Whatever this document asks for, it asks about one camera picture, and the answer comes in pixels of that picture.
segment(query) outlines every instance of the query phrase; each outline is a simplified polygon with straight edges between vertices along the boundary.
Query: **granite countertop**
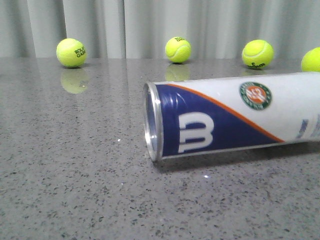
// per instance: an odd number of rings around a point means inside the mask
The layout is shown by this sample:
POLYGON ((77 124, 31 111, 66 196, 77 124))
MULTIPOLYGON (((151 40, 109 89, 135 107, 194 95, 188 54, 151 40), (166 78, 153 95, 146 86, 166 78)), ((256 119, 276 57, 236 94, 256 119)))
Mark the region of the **granite countertop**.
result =
POLYGON ((153 164, 144 139, 145 82, 294 73, 299 60, 0 66, 0 239, 320 239, 319 142, 153 164))

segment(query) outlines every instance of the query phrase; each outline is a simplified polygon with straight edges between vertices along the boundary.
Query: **orange stripe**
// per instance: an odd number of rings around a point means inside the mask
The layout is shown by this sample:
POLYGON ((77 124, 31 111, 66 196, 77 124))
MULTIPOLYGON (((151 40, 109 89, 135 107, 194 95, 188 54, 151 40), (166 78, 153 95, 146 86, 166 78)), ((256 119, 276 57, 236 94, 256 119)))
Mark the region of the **orange stripe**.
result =
POLYGON ((246 118, 245 116, 241 115, 240 113, 236 112, 235 110, 233 110, 232 108, 228 107, 227 105, 224 105, 222 102, 217 101, 214 98, 211 98, 205 94, 203 94, 202 92, 190 89, 188 87, 185 86, 180 86, 180 85, 176 85, 176 84, 172 84, 172 83, 168 83, 167 85, 172 86, 172 87, 176 87, 176 88, 180 88, 183 90, 187 90, 188 92, 191 92, 193 94, 196 94, 212 103, 214 103, 215 105, 218 105, 219 107, 223 108, 224 110, 226 110, 227 112, 231 113, 232 115, 236 116, 238 119, 244 121, 246 124, 250 125, 252 128, 254 128, 255 130, 259 131, 260 133, 264 134, 265 136, 271 138, 274 141, 277 141, 279 143, 283 143, 284 141, 276 136, 274 136, 273 134, 271 134, 270 132, 266 131, 265 129, 263 129, 262 127, 260 127, 259 125, 255 124, 253 121, 250 121, 248 118, 246 118))

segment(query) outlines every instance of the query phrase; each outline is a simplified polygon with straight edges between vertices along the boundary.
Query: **wilson logo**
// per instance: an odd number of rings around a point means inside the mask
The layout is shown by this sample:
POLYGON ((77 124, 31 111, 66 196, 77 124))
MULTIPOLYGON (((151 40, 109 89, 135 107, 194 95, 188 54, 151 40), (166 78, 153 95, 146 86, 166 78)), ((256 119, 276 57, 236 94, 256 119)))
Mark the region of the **wilson logo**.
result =
POLYGON ((245 82, 240 85, 240 96, 244 103, 255 110, 267 108, 272 100, 269 88, 257 82, 245 82))
POLYGON ((180 144, 179 153, 188 150, 202 149, 213 141, 212 132, 215 123, 212 118, 203 112, 188 112, 179 115, 180 144), (191 124, 201 124, 202 127, 188 128, 191 124))

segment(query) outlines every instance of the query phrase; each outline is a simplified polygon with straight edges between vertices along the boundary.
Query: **blue label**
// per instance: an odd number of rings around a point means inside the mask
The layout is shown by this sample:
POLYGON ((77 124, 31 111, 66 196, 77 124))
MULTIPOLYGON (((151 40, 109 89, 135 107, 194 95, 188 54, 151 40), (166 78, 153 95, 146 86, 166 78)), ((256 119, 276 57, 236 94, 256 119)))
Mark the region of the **blue label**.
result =
POLYGON ((161 101, 163 157, 279 142, 214 99, 178 86, 156 88, 161 101))

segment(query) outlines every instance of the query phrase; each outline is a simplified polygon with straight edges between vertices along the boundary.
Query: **roland garros logo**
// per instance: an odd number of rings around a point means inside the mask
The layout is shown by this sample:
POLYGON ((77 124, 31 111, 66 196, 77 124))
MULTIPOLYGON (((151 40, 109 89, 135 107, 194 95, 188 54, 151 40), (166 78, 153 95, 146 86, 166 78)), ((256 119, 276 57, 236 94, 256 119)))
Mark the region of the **roland garros logo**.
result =
POLYGON ((252 81, 242 83, 239 91, 244 103, 254 110, 267 108, 272 100, 270 89, 261 83, 252 81))

